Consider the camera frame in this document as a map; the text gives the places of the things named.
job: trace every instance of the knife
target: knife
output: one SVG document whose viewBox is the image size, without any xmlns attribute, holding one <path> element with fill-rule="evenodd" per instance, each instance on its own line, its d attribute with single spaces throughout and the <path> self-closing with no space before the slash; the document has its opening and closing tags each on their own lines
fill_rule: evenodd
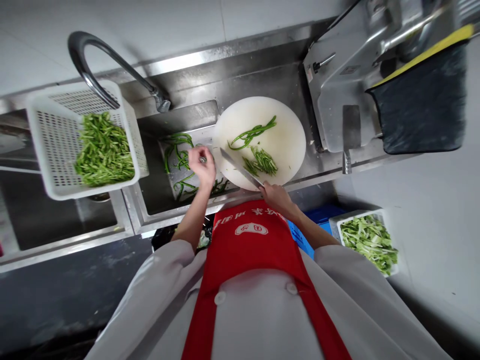
<svg viewBox="0 0 480 360">
<path fill-rule="evenodd" d="M 350 149 L 362 146 L 362 124 L 358 105 L 343 105 L 343 174 L 352 173 Z"/>
<path fill-rule="evenodd" d="M 220 148 L 221 156 L 224 157 L 230 164 L 232 164 L 235 169 L 240 172 L 246 179 L 253 184 L 256 188 L 263 187 L 264 185 L 262 182 L 257 179 L 255 176 L 253 176 L 251 173 L 249 173 L 247 170 L 244 169 L 243 166 L 238 165 L 235 160 L 232 159 L 232 157 L 223 149 Z"/>
</svg>

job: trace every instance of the sink basin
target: sink basin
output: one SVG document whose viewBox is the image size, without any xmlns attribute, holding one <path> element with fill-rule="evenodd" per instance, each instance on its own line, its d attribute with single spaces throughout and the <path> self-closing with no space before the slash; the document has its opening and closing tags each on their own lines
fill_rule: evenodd
<svg viewBox="0 0 480 360">
<path fill-rule="evenodd" d="M 192 174 L 192 171 L 185 168 L 178 170 L 173 165 L 178 163 L 175 154 L 169 157 L 170 174 L 165 170 L 165 152 L 169 144 L 162 142 L 166 136 L 175 133 L 187 133 L 191 136 L 194 145 L 202 144 L 211 149 L 212 134 L 215 123 L 219 117 L 219 107 L 215 100 L 202 102 L 167 113 L 157 113 L 138 120 L 141 140 L 145 150 L 148 163 L 149 176 L 141 178 L 138 182 L 141 195 L 145 202 L 146 211 L 149 215 L 166 212 L 179 206 L 189 204 L 193 195 L 184 194 L 178 198 L 178 187 L 174 188 L 176 182 L 185 179 Z M 178 146 L 179 151 L 190 148 L 188 144 Z M 218 182 L 225 183 L 226 179 L 219 173 Z M 194 187 L 199 185 L 196 176 L 186 180 Z M 236 187 L 228 184 L 222 194 L 227 194 Z"/>
<path fill-rule="evenodd" d="M 3 207 L 21 251 L 117 224 L 111 201 L 55 201 L 39 174 L 0 171 Z"/>
</svg>

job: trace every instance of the white round cutting board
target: white round cutting board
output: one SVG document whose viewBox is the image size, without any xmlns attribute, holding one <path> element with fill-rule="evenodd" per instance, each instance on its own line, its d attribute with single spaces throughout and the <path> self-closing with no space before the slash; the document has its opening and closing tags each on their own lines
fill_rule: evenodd
<svg viewBox="0 0 480 360">
<path fill-rule="evenodd" d="M 213 157 L 218 170 L 240 188 L 258 191 L 245 176 L 235 170 L 235 166 L 224 159 L 220 153 L 223 148 L 239 166 L 243 166 L 242 157 L 255 160 L 250 148 L 231 150 L 228 142 L 257 125 L 267 125 L 276 115 L 276 126 L 256 136 L 250 146 L 256 146 L 269 153 L 278 167 L 275 176 L 258 172 L 260 181 L 283 185 L 290 181 L 300 169 L 306 151 L 305 132 L 299 118 L 285 104 L 270 97 L 254 96 L 239 100 L 230 105 L 218 119 L 213 131 Z M 243 140 L 237 140 L 233 147 L 240 147 Z"/>
</svg>

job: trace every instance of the wall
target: wall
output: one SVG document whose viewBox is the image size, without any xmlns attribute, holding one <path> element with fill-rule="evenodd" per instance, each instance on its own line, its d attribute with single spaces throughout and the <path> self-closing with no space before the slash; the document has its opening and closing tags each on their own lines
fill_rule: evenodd
<svg viewBox="0 0 480 360">
<path fill-rule="evenodd" d="M 467 128 L 457 151 L 335 182 L 340 202 L 387 209 L 401 273 L 391 283 L 480 352 L 480 38 L 468 46 Z"/>
<path fill-rule="evenodd" d="M 0 96 L 77 78 L 73 31 L 112 46 L 130 64 L 339 15 L 352 0 L 2 0 Z M 91 70 L 118 68 L 86 50 Z"/>
</svg>

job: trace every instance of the person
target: person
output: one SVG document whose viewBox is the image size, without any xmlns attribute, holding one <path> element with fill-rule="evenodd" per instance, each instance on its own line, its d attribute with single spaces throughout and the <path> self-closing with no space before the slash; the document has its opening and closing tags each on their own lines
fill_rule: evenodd
<svg viewBox="0 0 480 360">
<path fill-rule="evenodd" d="M 216 169 L 206 147 L 189 152 L 189 166 L 200 185 L 185 217 L 86 359 L 450 359 L 380 271 L 281 186 L 265 182 L 263 199 L 219 211 L 209 248 L 195 255 Z"/>
</svg>

